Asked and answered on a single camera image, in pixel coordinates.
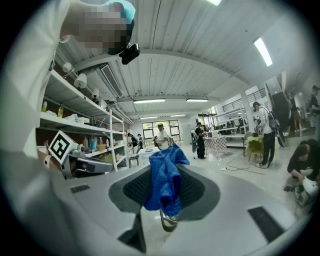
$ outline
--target floor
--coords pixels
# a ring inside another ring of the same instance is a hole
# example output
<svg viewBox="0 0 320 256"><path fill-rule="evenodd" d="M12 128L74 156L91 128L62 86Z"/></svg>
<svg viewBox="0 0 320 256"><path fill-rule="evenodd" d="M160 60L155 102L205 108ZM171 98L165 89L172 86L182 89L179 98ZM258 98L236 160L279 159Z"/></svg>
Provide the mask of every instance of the floor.
<svg viewBox="0 0 320 256"><path fill-rule="evenodd" d="M260 169L255 166L255 164L261 162L259 156L257 159L252 156L249 162L248 155L243 156L243 149L241 148L227 148L225 154L224 152L219 152L217 155L208 151L206 159L197 159L197 153L193 154L191 145L182 145L181 148L190 161L190 165L247 180L269 193L290 209L297 218L300 218L308 213L310 205L301 208L296 204L294 192L286 192L284 187L294 185L291 175L287 172L287 166L296 146L302 139L309 138L293 138L288 143L289 146L285 148L279 148L279 145L276 145L273 165L268 169ZM147 211L142 208L141 217L147 244L147 254L152 255L166 242L170 233L162 229L159 211Z"/></svg>

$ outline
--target hair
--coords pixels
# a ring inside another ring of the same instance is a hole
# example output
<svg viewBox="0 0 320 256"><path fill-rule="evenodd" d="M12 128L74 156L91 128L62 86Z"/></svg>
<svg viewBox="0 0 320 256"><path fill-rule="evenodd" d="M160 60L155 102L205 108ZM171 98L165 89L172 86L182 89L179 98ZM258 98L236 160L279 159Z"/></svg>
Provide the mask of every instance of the hair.
<svg viewBox="0 0 320 256"><path fill-rule="evenodd" d="M302 141L300 145L295 149L292 157L297 159L299 157L303 157L304 155L306 155L308 153L306 144L307 142L305 140Z"/></svg>

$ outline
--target window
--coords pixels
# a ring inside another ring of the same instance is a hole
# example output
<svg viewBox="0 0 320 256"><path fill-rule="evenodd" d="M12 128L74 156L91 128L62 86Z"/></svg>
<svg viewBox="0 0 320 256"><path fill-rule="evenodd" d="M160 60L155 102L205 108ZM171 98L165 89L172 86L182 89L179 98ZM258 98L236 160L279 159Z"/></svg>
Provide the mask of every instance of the window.
<svg viewBox="0 0 320 256"><path fill-rule="evenodd" d="M142 124L143 137L145 146L154 145L153 136L159 133L158 124L163 124L164 130L169 136L172 136L173 141L180 140L180 130L178 120L159 121L159 122L145 122Z"/></svg>

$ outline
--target black shirt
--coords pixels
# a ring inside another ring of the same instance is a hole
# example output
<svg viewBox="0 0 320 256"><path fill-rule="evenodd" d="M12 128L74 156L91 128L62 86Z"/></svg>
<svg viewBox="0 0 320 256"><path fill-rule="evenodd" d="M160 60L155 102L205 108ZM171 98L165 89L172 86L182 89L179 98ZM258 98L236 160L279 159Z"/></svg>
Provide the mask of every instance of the black shirt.
<svg viewBox="0 0 320 256"><path fill-rule="evenodd" d="M294 98L290 99L290 102L291 102L291 104L292 104L292 108L291 108L290 110L291 110L291 111L297 111L298 108L297 108L297 106L296 106L296 101L295 101L295 99L294 99Z"/></svg>
<svg viewBox="0 0 320 256"><path fill-rule="evenodd" d="M319 108L319 103L318 103L318 100L317 100L316 96L312 95L310 103L311 103L311 107L313 105L313 106ZM312 110L312 113L316 114L316 115L320 115L320 111L319 110Z"/></svg>
<svg viewBox="0 0 320 256"><path fill-rule="evenodd" d="M310 146L309 158L306 162L298 161L298 158L294 156L291 157L288 164L287 171L291 173L293 170L300 172L300 170L305 170L307 167L313 167L313 176L317 176L320 167L320 147L316 140L309 139L306 144Z"/></svg>
<svg viewBox="0 0 320 256"><path fill-rule="evenodd" d="M199 134L202 134L204 131L203 130L201 130L201 128L200 127L197 127L196 129L195 129L195 134L196 135L198 135L199 136ZM199 139L198 139L198 142L203 142L204 141L204 138L202 137L202 136L199 136Z"/></svg>

